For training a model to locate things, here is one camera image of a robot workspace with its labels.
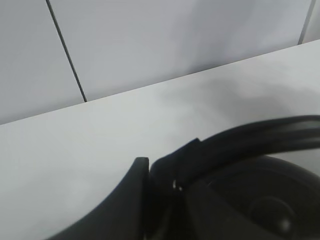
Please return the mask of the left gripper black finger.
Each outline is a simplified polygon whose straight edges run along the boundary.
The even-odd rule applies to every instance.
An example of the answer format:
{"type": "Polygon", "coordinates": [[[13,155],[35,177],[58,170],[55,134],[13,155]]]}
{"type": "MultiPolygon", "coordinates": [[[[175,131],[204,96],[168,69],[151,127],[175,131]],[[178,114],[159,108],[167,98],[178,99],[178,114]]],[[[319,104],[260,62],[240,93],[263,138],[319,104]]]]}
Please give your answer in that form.
{"type": "Polygon", "coordinates": [[[138,157],[116,188],[90,213],[51,240],[142,240],[149,159],[138,157]]]}

